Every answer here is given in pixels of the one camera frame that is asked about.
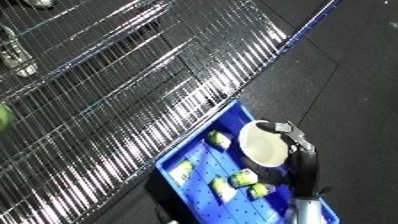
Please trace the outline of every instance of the blue tray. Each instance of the blue tray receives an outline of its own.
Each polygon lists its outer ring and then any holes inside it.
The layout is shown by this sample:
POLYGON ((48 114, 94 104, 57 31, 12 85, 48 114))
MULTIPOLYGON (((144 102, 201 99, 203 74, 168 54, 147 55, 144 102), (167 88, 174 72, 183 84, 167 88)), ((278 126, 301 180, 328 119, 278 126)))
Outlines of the blue tray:
MULTIPOLYGON (((241 128, 252 120, 254 118, 250 113, 234 100, 201 129, 156 162, 157 169, 200 223, 284 222, 283 216, 290 197, 286 186, 278 187, 275 193, 254 201, 247 195, 248 187, 239 188, 236 196, 227 203, 221 203, 209 187, 216 176, 228 178, 245 168, 240 162, 243 153, 236 139, 241 128), (207 144, 204 138, 211 130, 233 134, 232 146, 223 152, 207 144), (194 171, 184 185, 179 186, 169 172, 186 159, 194 163, 194 171)), ((322 205, 326 223, 339 223, 339 218, 323 200, 322 205)))

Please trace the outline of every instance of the green ball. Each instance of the green ball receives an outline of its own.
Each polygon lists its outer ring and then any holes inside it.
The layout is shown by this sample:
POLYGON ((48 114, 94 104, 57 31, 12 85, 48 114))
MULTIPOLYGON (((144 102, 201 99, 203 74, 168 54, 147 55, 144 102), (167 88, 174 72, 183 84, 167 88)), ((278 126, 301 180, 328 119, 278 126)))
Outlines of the green ball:
POLYGON ((0 104, 0 133, 4 133, 9 130, 14 123, 14 113, 12 110, 4 105, 0 104))

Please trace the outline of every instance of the metal grid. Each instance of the metal grid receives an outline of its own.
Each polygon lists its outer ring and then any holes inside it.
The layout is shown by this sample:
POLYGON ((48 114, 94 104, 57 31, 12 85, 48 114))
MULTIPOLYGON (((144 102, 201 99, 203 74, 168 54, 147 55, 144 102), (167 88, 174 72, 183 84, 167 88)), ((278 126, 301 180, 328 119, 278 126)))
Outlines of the metal grid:
POLYGON ((287 39, 249 0, 58 7, 9 11, 38 74, 1 73, 0 97, 16 122, 0 136, 0 223, 81 222, 287 39))

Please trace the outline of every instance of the black floor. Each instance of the black floor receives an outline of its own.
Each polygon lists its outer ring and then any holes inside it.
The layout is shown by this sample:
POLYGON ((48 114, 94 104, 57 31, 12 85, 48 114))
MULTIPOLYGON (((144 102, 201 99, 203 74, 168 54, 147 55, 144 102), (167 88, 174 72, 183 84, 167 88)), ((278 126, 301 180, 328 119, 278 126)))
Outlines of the black floor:
MULTIPOLYGON (((319 5, 264 2, 293 27, 319 5)), ((322 185, 333 187, 326 200, 342 223, 398 220, 397 10, 393 1, 343 1, 240 96, 256 117, 291 120, 305 130, 320 152, 322 185)), ((146 183, 96 222, 159 223, 159 195, 146 183)))

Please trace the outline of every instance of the green object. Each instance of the green object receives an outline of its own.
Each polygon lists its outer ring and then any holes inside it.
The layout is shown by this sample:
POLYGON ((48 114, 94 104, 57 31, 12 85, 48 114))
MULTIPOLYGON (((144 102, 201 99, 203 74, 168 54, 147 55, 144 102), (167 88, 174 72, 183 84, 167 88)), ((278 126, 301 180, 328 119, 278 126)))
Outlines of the green object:
POLYGON ((4 105, 0 104, 0 133, 4 133, 9 130, 14 123, 14 113, 12 110, 4 105))
POLYGON ((249 188, 249 194, 253 199, 262 198, 275 191, 275 187, 270 184, 256 183, 249 188))
POLYGON ((243 187, 257 183, 258 176, 246 168, 232 175, 229 180, 233 187, 243 187))
POLYGON ((222 149, 228 149, 231 145, 231 135, 220 131, 213 130, 208 135, 208 141, 222 149))
POLYGON ((214 178, 210 186, 224 203, 229 202, 236 195, 236 190, 222 177, 214 178))
POLYGON ((182 186, 193 170, 194 165, 189 160, 184 160, 171 170, 169 174, 178 185, 182 186))

